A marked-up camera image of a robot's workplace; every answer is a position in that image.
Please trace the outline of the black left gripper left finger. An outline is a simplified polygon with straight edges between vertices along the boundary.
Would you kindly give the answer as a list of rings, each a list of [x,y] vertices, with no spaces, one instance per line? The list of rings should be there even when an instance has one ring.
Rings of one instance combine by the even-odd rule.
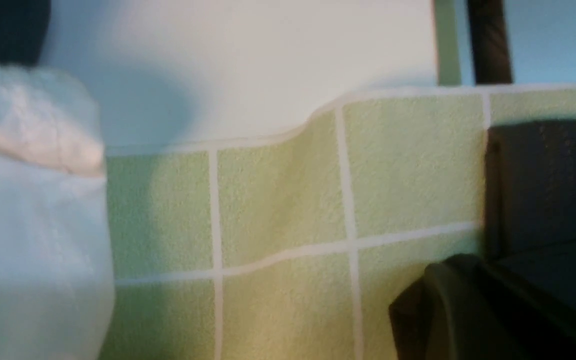
[[[475,255],[457,254],[428,264],[389,305],[398,359],[523,359],[475,283],[480,263]]]

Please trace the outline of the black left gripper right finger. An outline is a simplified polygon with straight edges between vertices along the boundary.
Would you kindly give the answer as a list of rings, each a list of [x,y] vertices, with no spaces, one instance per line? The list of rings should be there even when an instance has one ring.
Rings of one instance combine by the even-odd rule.
[[[576,360],[576,310],[498,264],[478,264],[478,287],[530,360]]]

